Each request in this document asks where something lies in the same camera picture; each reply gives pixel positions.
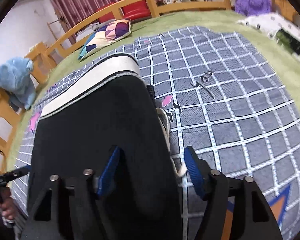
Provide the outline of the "black pants with white stripe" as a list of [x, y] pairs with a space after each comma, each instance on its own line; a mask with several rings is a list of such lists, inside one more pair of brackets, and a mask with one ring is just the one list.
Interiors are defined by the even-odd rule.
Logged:
[[[181, 239], [169, 140], [134, 57], [110, 55], [42, 110], [22, 239]], [[115, 188], [96, 195], [112, 146]]]

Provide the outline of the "grey checked star blanket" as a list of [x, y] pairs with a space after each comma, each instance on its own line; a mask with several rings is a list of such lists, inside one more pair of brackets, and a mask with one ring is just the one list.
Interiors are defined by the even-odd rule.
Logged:
[[[269, 62], [236, 32], [193, 26], [140, 37], [74, 70], [36, 103], [17, 166], [31, 165], [43, 108], [118, 53], [137, 61], [169, 140], [181, 239], [300, 239], [300, 113]], [[187, 171], [187, 146], [207, 162], [204, 200]], [[21, 235], [29, 178], [13, 184], [27, 214]]]

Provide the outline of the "blue plush toy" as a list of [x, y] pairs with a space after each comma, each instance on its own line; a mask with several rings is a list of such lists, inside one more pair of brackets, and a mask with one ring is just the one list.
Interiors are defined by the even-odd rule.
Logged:
[[29, 58], [14, 57], [0, 65], [0, 89], [10, 94], [10, 100], [19, 108], [29, 110], [36, 99], [31, 79], [34, 62]]

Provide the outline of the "green fleece bedspread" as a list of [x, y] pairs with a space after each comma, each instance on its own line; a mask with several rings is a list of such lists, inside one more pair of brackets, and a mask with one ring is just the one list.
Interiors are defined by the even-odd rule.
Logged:
[[255, 29], [238, 24], [237, 21], [240, 19], [242, 19], [241, 15], [230, 10], [182, 11], [134, 23], [130, 36], [99, 50], [87, 59], [78, 61], [78, 50], [64, 58], [56, 68], [53, 68], [37, 98], [41, 99], [52, 85], [74, 70], [123, 44], [133, 43], [138, 37], [154, 36], [166, 31], [197, 25], [204, 26], [214, 32], [232, 33], [235, 31], [241, 33], [273, 67], [295, 100], [300, 113], [300, 62], [275, 41], [270, 40]]

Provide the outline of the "colourful geometric pillow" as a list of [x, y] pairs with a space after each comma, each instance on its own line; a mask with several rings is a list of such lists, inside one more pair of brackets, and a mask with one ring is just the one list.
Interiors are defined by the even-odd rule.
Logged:
[[82, 47], [78, 61], [82, 61], [98, 52], [100, 49], [107, 47], [131, 34], [131, 22], [127, 19], [116, 20], [104, 25], [102, 28], [93, 32], [86, 40]]

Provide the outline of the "white black-dotted pillow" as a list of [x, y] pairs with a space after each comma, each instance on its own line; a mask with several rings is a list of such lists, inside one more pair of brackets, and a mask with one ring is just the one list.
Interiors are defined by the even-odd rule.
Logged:
[[286, 20], [283, 16], [271, 12], [246, 17], [237, 21], [257, 30], [267, 38], [277, 42], [300, 61], [300, 27]]

